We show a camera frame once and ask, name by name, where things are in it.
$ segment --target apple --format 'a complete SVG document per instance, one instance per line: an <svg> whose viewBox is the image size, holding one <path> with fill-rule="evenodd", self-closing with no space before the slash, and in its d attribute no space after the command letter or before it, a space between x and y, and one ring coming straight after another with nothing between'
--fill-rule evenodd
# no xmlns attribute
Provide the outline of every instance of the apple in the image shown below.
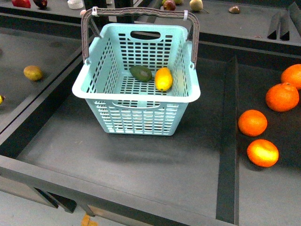
<svg viewBox="0 0 301 226"><path fill-rule="evenodd" d="M175 11L175 2L174 0L166 0L163 4L164 10Z"/></svg>
<svg viewBox="0 0 301 226"><path fill-rule="evenodd" d="M176 5L181 5L181 4L183 4L183 0L174 0L174 2L175 2L175 4Z"/></svg>
<svg viewBox="0 0 301 226"><path fill-rule="evenodd" d="M13 6L16 7L23 7L23 8L30 8L31 4L29 0L11 0Z"/></svg>

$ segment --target gray tray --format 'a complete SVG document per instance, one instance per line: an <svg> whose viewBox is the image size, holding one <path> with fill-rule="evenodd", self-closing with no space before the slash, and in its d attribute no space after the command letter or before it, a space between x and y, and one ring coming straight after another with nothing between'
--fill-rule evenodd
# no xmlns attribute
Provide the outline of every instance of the gray tray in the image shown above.
<svg viewBox="0 0 301 226"><path fill-rule="evenodd" d="M14 7L10 1L7 0L0 0L0 6L6 8L14 8L18 10L25 10L25 11L33 11L33 12L40 12L40 13L50 13L50 14L58 14L63 16L72 16L72 17L79 17L79 13L85 9L85 7L80 9L71 9L67 3L68 0L49 0L47 3L46 9L40 9L36 4L34 4L33 0L30 0L31 8L20 8Z"/></svg>
<svg viewBox="0 0 301 226"><path fill-rule="evenodd" d="M77 39L0 28L0 91L6 97L0 106L1 121L57 76L80 45ZM23 70L28 65L39 66L44 78L38 82L27 79Z"/></svg>
<svg viewBox="0 0 301 226"><path fill-rule="evenodd" d="M301 109L275 113L264 93L301 57L202 41L198 47L202 94L173 136L104 133L71 93L82 64L75 56L0 134L0 174L73 199L90 215L100 208L151 225L299 225ZM236 121L249 108L269 120L260 138L279 148L272 168L246 156L253 138L240 134Z"/></svg>
<svg viewBox="0 0 301 226"><path fill-rule="evenodd" d="M301 50L301 31L297 30L300 25L293 23L288 10L294 8L294 11L298 11L301 4L299 1L296 1L297 4L292 4L293 1L290 0L247 0L243 3L238 0L204 0L204 10L199 12L192 11L189 2L184 1L182 5L176 7L176 10L188 10L194 13L200 22L200 40L202 41L297 55ZM150 5L163 8L161 2L156 0L153 0ZM239 6L240 14L232 14L228 11L235 5ZM285 18L285 21L278 24L281 17ZM183 19L142 16L138 20L152 24L178 24L187 29L191 26L189 21L183 21ZM282 29L284 33L289 31L289 40L280 39ZM276 36L276 39L268 38L270 35Z"/></svg>

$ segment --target pear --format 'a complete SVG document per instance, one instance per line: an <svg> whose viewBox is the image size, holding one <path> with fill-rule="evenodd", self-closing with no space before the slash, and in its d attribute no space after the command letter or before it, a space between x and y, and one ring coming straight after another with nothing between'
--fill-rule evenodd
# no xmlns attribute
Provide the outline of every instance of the pear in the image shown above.
<svg viewBox="0 0 301 226"><path fill-rule="evenodd" d="M26 78L30 79L31 81L38 81L43 78L43 72L38 66L27 66L26 68L24 68L23 73Z"/></svg>
<svg viewBox="0 0 301 226"><path fill-rule="evenodd" d="M203 9L202 0L191 0L189 5L193 11L201 11Z"/></svg>

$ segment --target orange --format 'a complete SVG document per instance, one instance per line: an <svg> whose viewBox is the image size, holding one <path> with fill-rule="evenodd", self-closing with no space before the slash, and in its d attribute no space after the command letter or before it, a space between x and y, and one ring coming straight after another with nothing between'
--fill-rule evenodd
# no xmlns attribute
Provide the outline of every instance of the orange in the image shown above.
<svg viewBox="0 0 301 226"><path fill-rule="evenodd" d="M292 65L285 69L281 75L281 82L288 82L295 86L297 90L301 89L301 64Z"/></svg>
<svg viewBox="0 0 301 226"><path fill-rule="evenodd" d="M268 120L263 113L257 110L248 110L238 119L239 130L251 137L260 135L268 126Z"/></svg>
<svg viewBox="0 0 301 226"><path fill-rule="evenodd" d="M250 143L246 153L251 162L261 167L273 166L279 159L277 147L265 139L258 139Z"/></svg>
<svg viewBox="0 0 301 226"><path fill-rule="evenodd" d="M268 107L273 111L286 112L297 106L299 93L295 86L284 82L270 88L265 100Z"/></svg>

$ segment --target orange object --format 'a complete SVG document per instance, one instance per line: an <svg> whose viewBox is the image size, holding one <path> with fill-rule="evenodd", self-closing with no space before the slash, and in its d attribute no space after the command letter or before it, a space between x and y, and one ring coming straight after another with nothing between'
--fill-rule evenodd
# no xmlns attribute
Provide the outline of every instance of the orange object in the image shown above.
<svg viewBox="0 0 301 226"><path fill-rule="evenodd" d="M173 77L167 67L162 67L157 70L155 75L155 85L157 90L167 91L173 85Z"/></svg>
<svg viewBox="0 0 301 226"><path fill-rule="evenodd" d="M246 153L251 162L261 167L271 167L279 159L277 147L265 139L258 139L250 143Z"/></svg>
<svg viewBox="0 0 301 226"><path fill-rule="evenodd" d="M268 107L273 111L286 112L297 106L299 93L295 86L284 82L270 88L265 100Z"/></svg>
<svg viewBox="0 0 301 226"><path fill-rule="evenodd" d="M248 110L238 119L239 130L251 137L260 135L268 126L268 120L263 113L257 110Z"/></svg>
<svg viewBox="0 0 301 226"><path fill-rule="evenodd" d="M90 216L85 214L82 221L81 221L81 226L98 226L98 223L95 222L95 221L92 221L90 219Z"/></svg>
<svg viewBox="0 0 301 226"><path fill-rule="evenodd" d="M288 82L295 86L297 90L301 89L301 64L292 65L284 70L281 75L281 82Z"/></svg>

